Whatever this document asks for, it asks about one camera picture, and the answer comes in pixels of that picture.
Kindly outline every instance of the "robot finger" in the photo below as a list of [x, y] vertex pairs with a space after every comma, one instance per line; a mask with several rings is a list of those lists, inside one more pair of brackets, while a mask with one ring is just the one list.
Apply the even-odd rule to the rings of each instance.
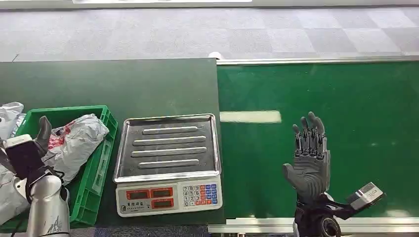
[[301, 124], [302, 124], [302, 139], [301, 139], [301, 149], [304, 155], [308, 155], [309, 151], [309, 141], [308, 141], [308, 122], [305, 117], [301, 117]]
[[324, 135], [325, 134], [325, 126], [323, 125], [322, 120], [319, 117], [315, 117], [314, 124], [317, 128], [318, 133], [320, 135]]
[[297, 190], [298, 193], [305, 193], [308, 189], [304, 177], [290, 164], [282, 165], [285, 179]]
[[308, 129], [308, 132], [307, 132], [308, 142], [309, 142], [308, 148], [309, 148], [310, 155], [313, 157], [313, 156], [316, 156], [316, 154], [317, 154], [317, 152], [316, 152], [316, 149], [317, 149], [317, 137], [316, 137], [317, 130], [316, 130], [316, 123], [315, 123], [316, 116], [314, 115], [313, 112], [308, 113], [308, 119], [310, 120], [310, 126], [309, 126], [309, 129]]
[[296, 124], [293, 125], [293, 130], [295, 133], [295, 156], [301, 154], [301, 135], [300, 130]]
[[42, 116], [40, 118], [39, 128], [39, 133], [34, 140], [36, 141], [37, 146], [40, 149], [40, 155], [43, 157], [48, 151], [49, 137], [51, 135], [52, 130], [51, 123], [45, 116]]

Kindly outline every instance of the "electronic scale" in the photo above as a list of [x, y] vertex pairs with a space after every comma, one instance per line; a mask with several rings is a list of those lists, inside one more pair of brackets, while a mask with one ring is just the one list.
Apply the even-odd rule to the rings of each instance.
[[114, 172], [118, 214], [219, 209], [220, 174], [214, 115], [127, 119]]

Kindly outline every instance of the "plastic bag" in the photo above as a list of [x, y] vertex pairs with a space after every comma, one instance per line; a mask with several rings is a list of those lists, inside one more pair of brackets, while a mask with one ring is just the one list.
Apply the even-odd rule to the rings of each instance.
[[10, 138], [16, 121], [23, 111], [23, 105], [19, 102], [11, 102], [0, 107], [0, 138]]
[[19, 116], [16, 119], [16, 125], [13, 128], [12, 135], [10, 137], [14, 137], [16, 135], [16, 132], [19, 129], [20, 125], [22, 124], [23, 119], [25, 119], [25, 116], [26, 114], [19, 114]]
[[[64, 172], [67, 185], [108, 133], [109, 129], [94, 114], [84, 115], [52, 130], [48, 152], [42, 160], [54, 170]], [[12, 172], [0, 165], [0, 225], [29, 207], [28, 201], [15, 190], [14, 178]]]
[[67, 185], [108, 133], [109, 129], [94, 114], [84, 115], [52, 130], [42, 161], [63, 172]]

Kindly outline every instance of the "green crate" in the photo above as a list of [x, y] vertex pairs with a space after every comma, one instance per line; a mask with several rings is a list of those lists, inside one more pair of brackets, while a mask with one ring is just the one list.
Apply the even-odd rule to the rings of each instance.
[[[95, 114], [108, 127], [109, 134], [96, 148], [74, 178], [66, 187], [70, 191], [70, 226], [71, 228], [88, 227], [96, 222], [105, 183], [106, 171], [118, 129], [118, 122], [114, 119], [107, 106], [81, 106], [30, 110], [22, 122], [16, 135], [29, 134], [35, 138], [38, 134], [38, 121], [46, 116], [53, 128], [61, 127], [83, 115]], [[19, 231], [26, 231], [29, 212], [26, 211], [10, 219], [2, 226], [2, 232], [15, 229], [21, 218], [25, 218]]]

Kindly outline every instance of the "gray carpet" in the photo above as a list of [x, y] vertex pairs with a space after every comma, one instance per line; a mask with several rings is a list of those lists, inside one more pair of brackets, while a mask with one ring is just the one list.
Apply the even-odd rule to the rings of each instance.
[[419, 7], [0, 12], [0, 61], [419, 55]]

